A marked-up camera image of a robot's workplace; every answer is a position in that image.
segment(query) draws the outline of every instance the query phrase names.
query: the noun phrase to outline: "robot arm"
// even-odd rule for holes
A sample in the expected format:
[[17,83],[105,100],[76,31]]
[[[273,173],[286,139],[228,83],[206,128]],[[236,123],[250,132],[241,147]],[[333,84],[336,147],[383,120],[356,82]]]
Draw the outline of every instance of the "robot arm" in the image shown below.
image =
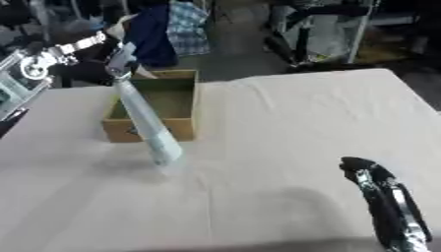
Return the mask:
[[[49,75],[51,66],[76,64],[78,61],[74,52],[105,40],[106,36],[99,31],[94,36],[43,49],[37,54],[17,50],[0,62],[0,129],[9,130],[11,124],[16,123],[28,111],[28,104],[50,88],[53,83],[53,77]],[[168,165],[182,155],[182,149],[130,82],[131,63],[136,62],[132,55],[135,49],[131,42],[118,44],[106,63],[106,72],[112,77],[112,85],[138,135],[148,144],[155,163]]]
[[380,164],[343,157],[341,169],[361,190],[381,245],[392,252],[428,252],[431,233],[408,189]]
[[72,44],[55,45],[31,54],[16,50],[0,62],[0,121],[7,122],[26,111],[28,104],[51,87],[49,67],[77,63],[74,52],[105,41],[105,35],[81,39]]

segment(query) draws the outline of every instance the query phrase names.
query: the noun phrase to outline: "plaid bag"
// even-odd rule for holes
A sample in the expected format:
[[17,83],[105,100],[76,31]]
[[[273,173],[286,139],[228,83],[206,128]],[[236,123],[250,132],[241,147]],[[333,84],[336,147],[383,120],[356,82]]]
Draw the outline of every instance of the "plaid bag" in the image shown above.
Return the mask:
[[191,2],[170,1],[168,40],[177,55],[188,56],[210,52],[202,25],[209,15]]

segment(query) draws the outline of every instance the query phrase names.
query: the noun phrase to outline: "white tablecloth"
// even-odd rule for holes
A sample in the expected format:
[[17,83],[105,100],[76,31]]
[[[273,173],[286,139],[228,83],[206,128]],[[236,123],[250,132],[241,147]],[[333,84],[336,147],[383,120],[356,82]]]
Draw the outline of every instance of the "white tablecloth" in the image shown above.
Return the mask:
[[49,91],[0,141],[0,251],[379,250],[344,156],[391,169],[440,234],[441,118],[386,70],[203,84],[198,140],[163,171],[106,142],[111,94]]

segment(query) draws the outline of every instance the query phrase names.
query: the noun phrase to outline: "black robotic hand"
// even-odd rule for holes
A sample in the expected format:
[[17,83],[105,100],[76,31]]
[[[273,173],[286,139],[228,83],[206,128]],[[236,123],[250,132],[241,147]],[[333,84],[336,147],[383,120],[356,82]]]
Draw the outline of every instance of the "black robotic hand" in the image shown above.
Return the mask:
[[[378,240],[386,249],[415,251],[417,242],[425,245],[430,231],[407,188],[380,164],[359,157],[343,157],[340,168],[345,177],[362,191],[369,206]],[[403,201],[395,195],[403,195]]]

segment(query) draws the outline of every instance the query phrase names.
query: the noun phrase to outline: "open box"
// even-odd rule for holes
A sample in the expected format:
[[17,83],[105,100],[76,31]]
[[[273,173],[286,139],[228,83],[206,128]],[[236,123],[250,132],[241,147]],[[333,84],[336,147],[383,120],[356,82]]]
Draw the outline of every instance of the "open box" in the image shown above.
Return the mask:
[[[153,74],[158,79],[134,75],[131,82],[177,141],[194,140],[199,109],[197,71],[156,71]],[[102,127],[110,142],[142,141],[118,96],[104,115]]]

